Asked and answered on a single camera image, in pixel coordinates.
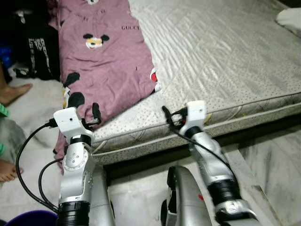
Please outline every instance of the green cloth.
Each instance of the green cloth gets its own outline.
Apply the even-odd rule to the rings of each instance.
[[[8,117],[10,112],[2,104],[0,104],[0,117]]]
[[[4,144],[0,143],[0,156],[5,153],[5,146]]]

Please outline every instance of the red marking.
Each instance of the red marking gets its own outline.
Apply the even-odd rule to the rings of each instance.
[[[150,79],[152,79],[153,81],[157,82],[158,79],[156,77],[156,73],[151,74]]]
[[[204,201],[204,197],[201,194],[199,194],[198,197],[200,200]]]

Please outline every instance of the black bag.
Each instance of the black bag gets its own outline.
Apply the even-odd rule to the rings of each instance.
[[[14,59],[25,63],[26,75],[17,77],[60,80],[58,32],[48,25],[47,3],[43,0],[5,1],[0,10],[0,40],[14,49]]]

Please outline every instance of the gray cloth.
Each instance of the gray cloth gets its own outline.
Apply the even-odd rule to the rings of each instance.
[[[1,159],[14,163],[18,151],[26,140],[23,130],[12,120],[0,118],[0,143],[6,147]]]

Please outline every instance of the white mattress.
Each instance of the white mattress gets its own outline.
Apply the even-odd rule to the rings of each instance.
[[[300,39],[275,23],[272,0],[130,0],[162,90],[96,131],[104,164],[185,144],[171,111],[205,100],[217,136],[301,113]]]

